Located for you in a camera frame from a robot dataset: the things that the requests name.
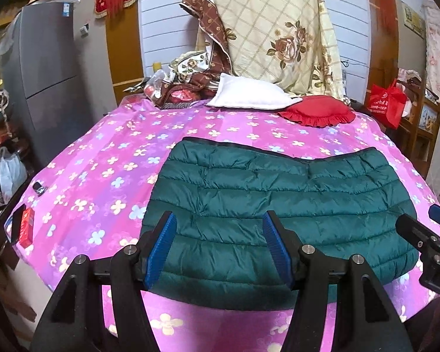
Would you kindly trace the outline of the white plastic bag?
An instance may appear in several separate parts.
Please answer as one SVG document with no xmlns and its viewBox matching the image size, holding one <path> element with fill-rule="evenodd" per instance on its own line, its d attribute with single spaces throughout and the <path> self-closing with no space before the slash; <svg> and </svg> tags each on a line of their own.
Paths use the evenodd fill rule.
<svg viewBox="0 0 440 352">
<path fill-rule="evenodd" d="M 25 165 L 17 153 L 0 147 L 0 187 L 4 203 L 7 204 L 28 178 Z"/>
</svg>

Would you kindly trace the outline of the pink floral bed sheet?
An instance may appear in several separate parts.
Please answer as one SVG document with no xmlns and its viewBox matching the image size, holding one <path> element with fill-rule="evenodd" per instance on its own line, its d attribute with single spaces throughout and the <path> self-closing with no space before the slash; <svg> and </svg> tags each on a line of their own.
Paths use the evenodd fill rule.
<svg viewBox="0 0 440 352">
<path fill-rule="evenodd" d="M 246 145 L 304 160 L 374 148 L 409 193 L 417 219 L 440 235 L 429 218 L 436 196 L 411 162 L 365 114 L 353 122 L 310 128 L 264 111 L 230 111 L 203 104 L 160 110 L 133 97 L 66 147 L 37 176 L 23 203 L 35 212 L 33 242 L 23 259 L 55 288 L 79 254 L 106 258 L 137 241 L 153 187 L 169 153 L 184 138 Z M 402 319 L 416 314 L 434 293 L 420 286 L 422 264 L 385 284 Z M 151 290 L 143 295 L 162 351 L 279 351 L 292 308 L 238 311 L 187 304 Z"/>
</svg>

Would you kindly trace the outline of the brown patterned blanket pile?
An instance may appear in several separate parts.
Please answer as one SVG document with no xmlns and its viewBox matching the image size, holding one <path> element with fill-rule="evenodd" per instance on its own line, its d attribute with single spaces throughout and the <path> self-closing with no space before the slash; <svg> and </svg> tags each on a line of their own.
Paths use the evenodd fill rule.
<svg viewBox="0 0 440 352">
<path fill-rule="evenodd" d="M 142 94 L 162 109 L 187 106 L 213 98 L 220 76 L 230 72 L 230 59 L 223 51 L 190 51 L 174 59 L 166 71 L 160 69 L 123 92 Z"/>
</svg>

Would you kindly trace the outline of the red ruffled pillow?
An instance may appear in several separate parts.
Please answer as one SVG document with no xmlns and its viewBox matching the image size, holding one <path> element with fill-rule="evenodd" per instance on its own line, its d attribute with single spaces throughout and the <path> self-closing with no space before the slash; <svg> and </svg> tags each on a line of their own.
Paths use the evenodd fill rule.
<svg viewBox="0 0 440 352">
<path fill-rule="evenodd" d="M 348 105 L 328 95 L 304 96 L 301 102 L 277 114 L 290 122 L 314 128 L 349 124 L 356 118 Z"/>
</svg>

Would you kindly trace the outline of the white pillow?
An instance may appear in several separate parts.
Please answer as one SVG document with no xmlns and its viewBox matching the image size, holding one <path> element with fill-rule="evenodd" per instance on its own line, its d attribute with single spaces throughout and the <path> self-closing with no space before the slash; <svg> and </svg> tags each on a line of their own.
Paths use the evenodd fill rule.
<svg viewBox="0 0 440 352">
<path fill-rule="evenodd" d="M 216 108 L 276 111 L 302 101 L 300 96 L 288 94 L 276 84 L 221 73 L 217 92 L 207 105 Z"/>
</svg>

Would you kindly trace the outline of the dark green puffer jacket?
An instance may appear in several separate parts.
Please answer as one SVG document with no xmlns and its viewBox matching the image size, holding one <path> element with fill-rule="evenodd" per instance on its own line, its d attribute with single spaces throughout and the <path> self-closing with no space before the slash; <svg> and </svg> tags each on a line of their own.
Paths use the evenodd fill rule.
<svg viewBox="0 0 440 352">
<path fill-rule="evenodd" d="M 184 138 L 169 153 L 142 221 L 172 212 L 177 232 L 153 292 L 238 311 L 292 308 L 262 232 L 267 211 L 326 255 L 360 253 L 382 284 L 410 271 L 418 252 L 396 231 L 416 215 L 409 193 L 374 148 L 304 160 L 246 145 Z"/>
</svg>

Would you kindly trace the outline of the small black device on bed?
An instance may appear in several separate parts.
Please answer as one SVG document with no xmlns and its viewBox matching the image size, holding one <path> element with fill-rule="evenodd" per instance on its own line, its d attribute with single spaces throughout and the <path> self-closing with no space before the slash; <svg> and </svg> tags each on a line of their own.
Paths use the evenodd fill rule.
<svg viewBox="0 0 440 352">
<path fill-rule="evenodd" d="M 32 189 L 38 196 L 41 196 L 47 190 L 47 188 L 40 184 L 39 181 L 34 182 Z"/>
</svg>

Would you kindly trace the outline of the wooden shelf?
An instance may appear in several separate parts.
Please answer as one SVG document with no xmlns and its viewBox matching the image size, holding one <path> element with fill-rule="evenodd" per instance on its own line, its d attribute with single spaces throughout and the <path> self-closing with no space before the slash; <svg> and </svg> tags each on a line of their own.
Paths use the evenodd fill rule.
<svg viewBox="0 0 440 352">
<path fill-rule="evenodd" d="M 397 80 L 411 103 L 395 132 L 395 143 L 418 173 L 427 178 L 440 131 L 440 89 L 428 87 L 426 78 Z"/>
</svg>

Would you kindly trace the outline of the red gift bag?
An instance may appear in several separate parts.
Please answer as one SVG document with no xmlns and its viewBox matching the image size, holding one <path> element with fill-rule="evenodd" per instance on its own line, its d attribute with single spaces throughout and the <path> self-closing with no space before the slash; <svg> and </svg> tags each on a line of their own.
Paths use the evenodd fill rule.
<svg viewBox="0 0 440 352">
<path fill-rule="evenodd" d="M 365 106 L 384 127 L 396 130 L 401 122 L 407 97 L 397 86 L 397 79 L 388 87 L 373 84 Z"/>
</svg>

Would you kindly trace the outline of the cream rose-print quilt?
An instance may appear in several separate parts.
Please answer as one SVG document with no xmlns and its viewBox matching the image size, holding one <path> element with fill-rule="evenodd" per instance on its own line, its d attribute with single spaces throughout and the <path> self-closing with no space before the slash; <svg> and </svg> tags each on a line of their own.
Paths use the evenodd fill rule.
<svg viewBox="0 0 440 352">
<path fill-rule="evenodd" d="M 335 30 L 324 0 L 182 0 L 198 24 L 198 58 L 183 66 L 206 86 L 222 73 L 297 95 L 348 103 Z"/>
</svg>

